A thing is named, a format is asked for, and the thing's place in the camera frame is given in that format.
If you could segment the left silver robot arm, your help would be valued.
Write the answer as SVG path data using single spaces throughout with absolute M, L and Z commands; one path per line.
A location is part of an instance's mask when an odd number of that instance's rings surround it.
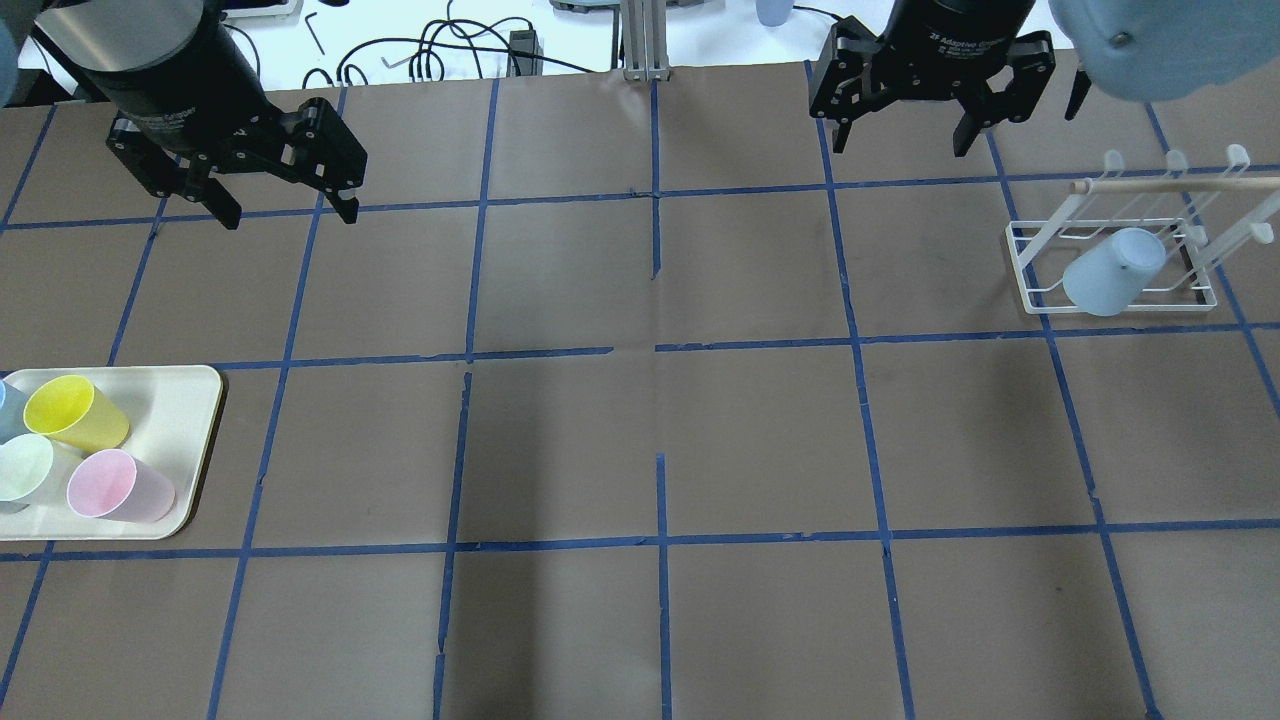
M 334 105 L 274 105 L 218 1 L 5 1 L 4 29 L 45 33 L 116 108 L 109 151 L 152 196 L 204 206 L 225 228 L 241 204 L 223 176 L 305 184 L 353 224 L 369 155 Z

